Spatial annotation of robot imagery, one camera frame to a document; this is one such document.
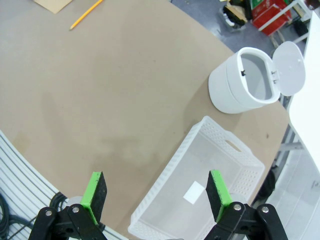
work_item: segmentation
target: bin lid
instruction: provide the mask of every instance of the bin lid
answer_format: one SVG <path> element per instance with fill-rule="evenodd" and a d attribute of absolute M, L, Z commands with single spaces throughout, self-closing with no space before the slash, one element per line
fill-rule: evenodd
<path fill-rule="evenodd" d="M 285 41 L 275 50 L 272 60 L 279 76 L 275 85 L 280 92 L 285 96 L 299 92 L 305 84 L 306 70 L 298 46 L 292 41 Z"/>

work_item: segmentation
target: red crate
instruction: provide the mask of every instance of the red crate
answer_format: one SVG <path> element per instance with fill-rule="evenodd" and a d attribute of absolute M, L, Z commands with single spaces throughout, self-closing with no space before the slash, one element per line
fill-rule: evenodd
<path fill-rule="evenodd" d="M 253 0 L 252 5 L 252 24 L 256 28 L 260 28 L 263 24 L 265 24 L 287 6 L 283 0 Z M 269 26 L 263 29 L 262 32 L 266 35 L 270 35 L 281 28 L 289 20 L 291 20 L 291 13 L 288 10 L 285 14 L 277 18 Z"/>

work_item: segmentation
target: white plastic tray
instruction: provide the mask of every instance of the white plastic tray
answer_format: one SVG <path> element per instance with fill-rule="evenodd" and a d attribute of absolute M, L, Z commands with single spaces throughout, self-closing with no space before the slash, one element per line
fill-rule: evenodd
<path fill-rule="evenodd" d="M 265 166 L 236 136 L 205 116 L 131 215 L 128 231 L 147 240 L 203 240 L 215 224 L 205 190 L 213 169 L 221 172 L 234 200 L 243 202 Z"/>

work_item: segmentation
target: white trash bin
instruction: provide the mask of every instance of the white trash bin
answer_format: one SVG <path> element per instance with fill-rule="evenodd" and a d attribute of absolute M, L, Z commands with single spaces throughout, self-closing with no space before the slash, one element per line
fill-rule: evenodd
<path fill-rule="evenodd" d="M 271 59 L 244 47 L 210 74 L 209 94 L 221 112 L 237 114 L 276 102 L 280 93 L 292 96 L 306 79 L 304 58 L 296 44 L 282 43 Z"/>

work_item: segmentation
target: tabletop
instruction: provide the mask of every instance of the tabletop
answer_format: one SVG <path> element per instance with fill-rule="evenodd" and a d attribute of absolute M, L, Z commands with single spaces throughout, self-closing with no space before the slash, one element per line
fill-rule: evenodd
<path fill-rule="evenodd" d="M 103 171 L 102 222 L 125 236 L 205 115 L 240 138 L 266 176 L 288 114 L 279 102 L 233 115 L 213 106 L 209 74 L 233 53 L 164 0 L 105 0 L 69 31 L 94 2 L 73 1 L 58 14 L 0 2 L 0 128 L 20 153 L 69 197 Z"/>

